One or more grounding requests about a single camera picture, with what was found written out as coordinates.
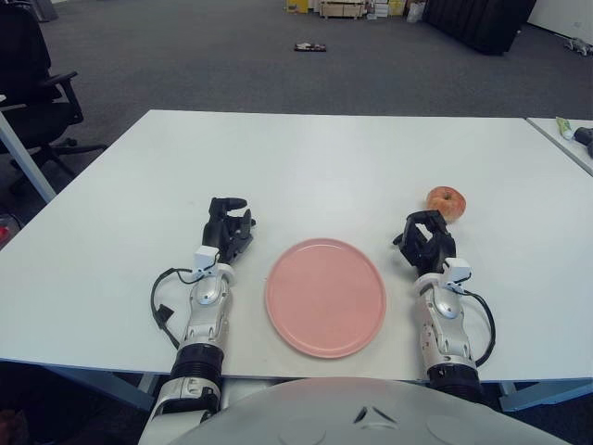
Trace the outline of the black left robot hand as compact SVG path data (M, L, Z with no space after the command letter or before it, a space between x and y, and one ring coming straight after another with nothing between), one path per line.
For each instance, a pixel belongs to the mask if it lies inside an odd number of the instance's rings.
M202 245L219 250L219 262L232 264L253 240L256 225L247 201L237 197L214 197L208 209Z

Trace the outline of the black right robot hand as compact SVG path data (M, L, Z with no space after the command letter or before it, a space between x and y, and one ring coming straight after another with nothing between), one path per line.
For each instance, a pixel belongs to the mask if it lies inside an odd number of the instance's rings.
M415 267L419 276L443 273L447 258L456 258L456 243L438 210L410 214L402 234L393 240L400 253Z

